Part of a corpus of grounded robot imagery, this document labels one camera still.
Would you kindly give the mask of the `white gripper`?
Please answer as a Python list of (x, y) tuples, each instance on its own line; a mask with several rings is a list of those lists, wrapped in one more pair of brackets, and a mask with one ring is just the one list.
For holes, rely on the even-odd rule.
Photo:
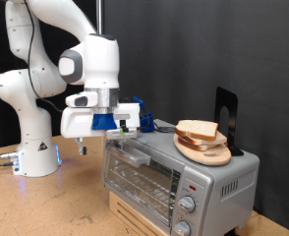
[(104, 136), (106, 139), (129, 139), (138, 135), (140, 106), (119, 103), (111, 113), (96, 114), (92, 108), (67, 107), (61, 120), (64, 138), (75, 138), (80, 155), (87, 154), (85, 137)]

